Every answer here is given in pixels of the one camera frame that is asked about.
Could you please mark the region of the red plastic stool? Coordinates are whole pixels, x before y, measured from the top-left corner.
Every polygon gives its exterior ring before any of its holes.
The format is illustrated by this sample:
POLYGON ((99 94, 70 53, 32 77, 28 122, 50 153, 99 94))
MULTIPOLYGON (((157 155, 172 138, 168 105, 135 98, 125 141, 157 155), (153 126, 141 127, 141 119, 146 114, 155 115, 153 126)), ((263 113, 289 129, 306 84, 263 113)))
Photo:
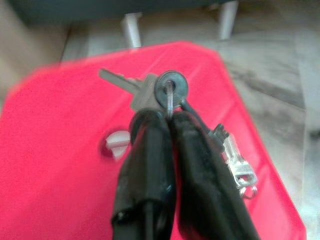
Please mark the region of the red plastic stool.
POLYGON ((307 240, 306 228, 220 56, 175 42, 40 68, 8 95, 0 115, 0 240, 112 240, 121 161, 102 155, 125 130, 133 97, 99 77, 182 73, 203 121, 223 124, 253 167, 245 205, 261 240, 307 240))

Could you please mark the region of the black low console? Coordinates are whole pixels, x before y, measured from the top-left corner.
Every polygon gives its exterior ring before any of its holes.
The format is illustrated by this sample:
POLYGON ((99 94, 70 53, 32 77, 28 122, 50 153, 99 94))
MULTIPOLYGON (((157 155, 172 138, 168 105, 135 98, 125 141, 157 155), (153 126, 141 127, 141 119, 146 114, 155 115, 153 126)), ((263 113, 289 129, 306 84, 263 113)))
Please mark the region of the black low console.
POLYGON ((233 31, 240 0, 7 0, 27 26, 122 18, 130 48, 141 47, 138 20, 143 13, 220 5, 219 38, 228 40, 233 31))

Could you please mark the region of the silver key bunch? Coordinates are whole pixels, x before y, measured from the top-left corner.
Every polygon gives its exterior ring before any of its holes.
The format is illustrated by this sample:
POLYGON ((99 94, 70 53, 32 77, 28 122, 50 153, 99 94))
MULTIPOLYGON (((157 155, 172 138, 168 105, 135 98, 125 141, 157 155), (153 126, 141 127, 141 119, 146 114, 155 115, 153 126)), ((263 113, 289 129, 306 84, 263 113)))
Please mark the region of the silver key bunch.
POLYGON ((126 78, 107 69, 101 69, 99 76, 132 94, 131 108, 155 108, 161 111, 181 109, 190 113, 207 136, 219 147, 232 174, 236 188, 244 199, 253 199, 258 192, 258 178, 252 166, 241 155, 234 136, 222 124, 210 129, 187 101, 189 86, 187 79, 179 72, 170 70, 161 75, 148 74, 144 80, 126 78))

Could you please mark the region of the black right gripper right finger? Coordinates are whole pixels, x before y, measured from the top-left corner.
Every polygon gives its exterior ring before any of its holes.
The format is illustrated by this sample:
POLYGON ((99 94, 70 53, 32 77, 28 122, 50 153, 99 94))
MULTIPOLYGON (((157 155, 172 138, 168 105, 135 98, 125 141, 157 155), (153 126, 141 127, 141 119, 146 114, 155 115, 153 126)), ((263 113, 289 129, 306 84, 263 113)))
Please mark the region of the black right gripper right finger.
POLYGON ((184 240, 260 240, 223 158, 222 125, 213 134, 187 112, 170 122, 180 178, 178 228, 184 240))

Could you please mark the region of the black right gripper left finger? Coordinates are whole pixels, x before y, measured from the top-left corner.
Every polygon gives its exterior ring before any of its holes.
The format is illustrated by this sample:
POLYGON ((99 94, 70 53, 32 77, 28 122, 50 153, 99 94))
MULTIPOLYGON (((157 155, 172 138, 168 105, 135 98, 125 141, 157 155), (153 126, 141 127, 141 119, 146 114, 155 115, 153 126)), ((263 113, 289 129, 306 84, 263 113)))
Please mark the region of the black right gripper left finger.
POLYGON ((117 180, 112 240, 170 240, 175 218, 175 163, 162 112, 138 111, 130 122, 131 150, 117 180))

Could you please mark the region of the light wooden cabinet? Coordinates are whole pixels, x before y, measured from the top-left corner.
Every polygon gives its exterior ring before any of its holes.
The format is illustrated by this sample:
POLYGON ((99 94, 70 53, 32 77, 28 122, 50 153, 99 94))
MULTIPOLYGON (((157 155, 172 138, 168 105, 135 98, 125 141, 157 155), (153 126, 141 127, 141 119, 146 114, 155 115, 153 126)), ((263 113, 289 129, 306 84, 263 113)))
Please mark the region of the light wooden cabinet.
POLYGON ((60 61, 67 31, 27 27, 6 0, 0 0, 0 104, 10 88, 35 68, 60 61))

